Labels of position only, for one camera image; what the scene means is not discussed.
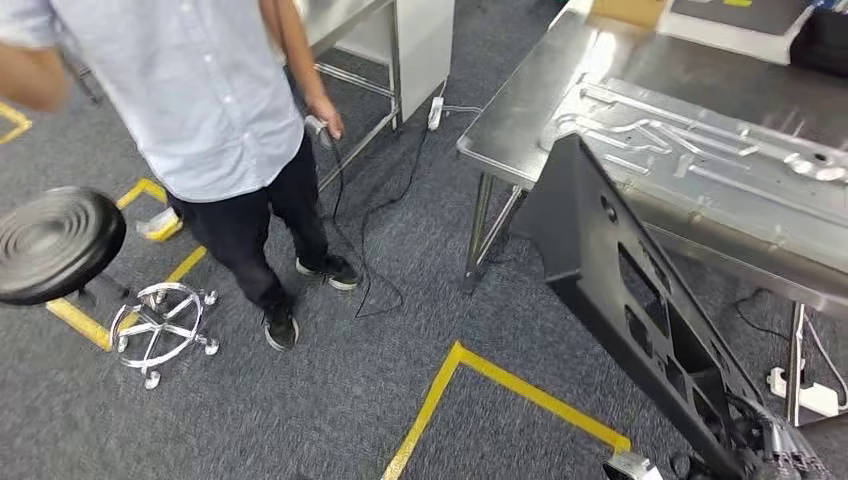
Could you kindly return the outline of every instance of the black sneaker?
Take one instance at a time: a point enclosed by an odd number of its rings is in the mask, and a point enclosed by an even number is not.
[[[359,274],[343,257],[338,255],[327,255],[322,268],[314,268],[300,263],[300,258],[295,262],[295,268],[304,275],[324,275],[327,281],[336,290],[353,290],[359,283]]]
[[[292,307],[282,305],[265,312],[265,340],[278,351],[289,350],[300,337],[300,326],[292,315]]]

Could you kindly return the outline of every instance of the black pants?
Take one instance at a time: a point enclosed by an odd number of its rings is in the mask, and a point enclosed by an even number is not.
[[[265,258],[271,212],[283,219],[301,263],[320,268],[327,236],[318,213],[318,177],[309,137],[277,178],[259,191],[211,203],[189,203],[168,195],[194,238],[236,277],[248,300],[269,310],[291,299]]]

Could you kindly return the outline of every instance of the black stool seat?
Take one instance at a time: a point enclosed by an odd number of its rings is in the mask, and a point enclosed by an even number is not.
[[[105,195],[50,190],[0,219],[0,303],[36,305],[81,290],[115,258],[127,224]]]

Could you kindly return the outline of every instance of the person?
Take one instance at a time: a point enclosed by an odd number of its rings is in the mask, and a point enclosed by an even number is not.
[[[3,0],[0,97],[40,111],[66,98],[58,48],[100,81],[170,205],[264,312],[277,350],[295,345],[294,299],[268,265],[270,215],[291,231],[298,272],[355,288],[328,253],[315,158],[278,43],[307,108],[341,138],[293,0]]]

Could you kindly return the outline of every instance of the light blue shirt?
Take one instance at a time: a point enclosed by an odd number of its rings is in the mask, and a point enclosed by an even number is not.
[[[0,41],[76,53],[182,200],[259,190],[300,146],[258,0],[0,0]]]

